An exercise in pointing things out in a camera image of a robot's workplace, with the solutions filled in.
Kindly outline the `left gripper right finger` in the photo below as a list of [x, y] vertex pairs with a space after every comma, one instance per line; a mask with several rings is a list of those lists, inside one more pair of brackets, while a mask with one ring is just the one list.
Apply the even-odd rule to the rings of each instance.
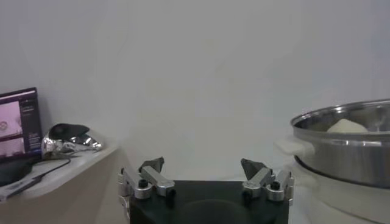
[[241, 159], [241, 166], [247, 178], [242, 183], [242, 196], [246, 203], [260, 198], [262, 192], [265, 192], [266, 199], [269, 201], [293, 202], [294, 177], [290, 171], [281, 170], [275, 174], [263, 163], [245, 158]]

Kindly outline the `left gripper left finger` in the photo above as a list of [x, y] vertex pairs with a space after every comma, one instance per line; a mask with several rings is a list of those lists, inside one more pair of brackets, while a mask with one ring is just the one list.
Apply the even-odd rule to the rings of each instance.
[[165, 178], [161, 174], [164, 163], [164, 158], [159, 157], [145, 161], [137, 170], [133, 168], [121, 168], [118, 174], [119, 196], [147, 200], [155, 192], [161, 197], [175, 197], [175, 182]]

